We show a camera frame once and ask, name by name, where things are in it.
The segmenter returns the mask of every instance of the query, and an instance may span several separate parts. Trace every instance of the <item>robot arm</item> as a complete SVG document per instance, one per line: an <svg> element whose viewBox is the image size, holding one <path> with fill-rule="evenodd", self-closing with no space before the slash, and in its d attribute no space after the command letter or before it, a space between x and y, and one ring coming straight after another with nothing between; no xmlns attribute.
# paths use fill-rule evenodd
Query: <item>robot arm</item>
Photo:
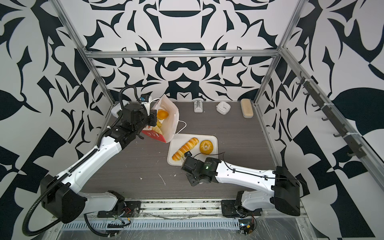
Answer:
<svg viewBox="0 0 384 240"><path fill-rule="evenodd" d="M142 138L139 133L146 126L156 126L156 110L149 110L149 98L142 97L142 100L145 100L143 106L131 103L123 107L121 122L105 132L99 147L95 146L56 177L47 175L41 180L41 192L45 192L52 184L57 185L42 199L42 206L63 223L71 222L79 215L90 212L114 211L111 215L120 214L124 203L124 197L120 194L113 191L101 194L80 191L89 178L111 157L123 150L136 136Z"/></svg>
<svg viewBox="0 0 384 240"><path fill-rule="evenodd" d="M205 162L187 152L181 167L192 186L199 183L232 183L257 191L239 191L234 208L238 215L251 215L256 209L272 208L292 216L300 216L300 186L288 169L256 170L239 167L208 157Z"/></svg>

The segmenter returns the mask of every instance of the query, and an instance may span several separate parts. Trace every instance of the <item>white wire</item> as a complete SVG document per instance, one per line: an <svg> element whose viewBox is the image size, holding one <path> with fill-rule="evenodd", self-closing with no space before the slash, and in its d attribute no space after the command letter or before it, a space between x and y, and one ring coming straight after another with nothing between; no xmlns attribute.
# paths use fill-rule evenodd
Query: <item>white wire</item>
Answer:
<svg viewBox="0 0 384 240"><path fill-rule="evenodd" d="M184 126L182 129L180 129L180 131L178 131L176 134L178 134L179 132L181 132L181 130L183 130L183 129L187 126L187 123L186 123L186 122L181 121L181 120L179 120L179 122L183 122L183 123L185 123L185 126Z"/></svg>
<svg viewBox="0 0 384 240"><path fill-rule="evenodd" d="M152 101L150 101L149 104L151 104L151 102L156 101L156 100L159 100L159 99L160 99L160 98L152 99Z"/></svg>

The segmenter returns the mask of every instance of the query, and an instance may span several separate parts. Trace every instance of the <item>croissant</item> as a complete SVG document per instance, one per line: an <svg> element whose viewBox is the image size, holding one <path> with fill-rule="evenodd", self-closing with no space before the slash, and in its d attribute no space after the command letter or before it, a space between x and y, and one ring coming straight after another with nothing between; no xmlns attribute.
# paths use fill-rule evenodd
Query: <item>croissant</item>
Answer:
<svg viewBox="0 0 384 240"><path fill-rule="evenodd" d="M184 154L190 151L199 143L199 140L195 137L191 138L186 144L184 144L175 154L172 156L173 161L180 161Z"/></svg>

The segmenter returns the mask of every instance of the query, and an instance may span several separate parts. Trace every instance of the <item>metal grille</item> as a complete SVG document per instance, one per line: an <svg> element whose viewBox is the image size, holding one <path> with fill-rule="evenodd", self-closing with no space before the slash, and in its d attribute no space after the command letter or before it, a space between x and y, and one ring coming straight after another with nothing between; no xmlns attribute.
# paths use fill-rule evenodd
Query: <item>metal grille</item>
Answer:
<svg viewBox="0 0 384 240"><path fill-rule="evenodd" d="M106 220L93 220L91 226L105 229ZM184 230L184 229L228 229L238 230L237 219L185 219L185 220L132 220L124 230ZM75 220L64 224L62 231L88 230L85 221Z"/></svg>

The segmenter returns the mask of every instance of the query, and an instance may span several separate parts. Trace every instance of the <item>wall hook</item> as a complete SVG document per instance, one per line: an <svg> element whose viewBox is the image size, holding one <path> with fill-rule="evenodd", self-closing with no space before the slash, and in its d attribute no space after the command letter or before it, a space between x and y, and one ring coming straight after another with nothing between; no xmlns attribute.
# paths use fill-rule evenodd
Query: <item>wall hook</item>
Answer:
<svg viewBox="0 0 384 240"><path fill-rule="evenodd" d="M298 82L298 83L296 83L297 85L300 85L300 84L302 84L302 83L304 83L305 82L305 78L304 77L301 77L301 80Z"/></svg>

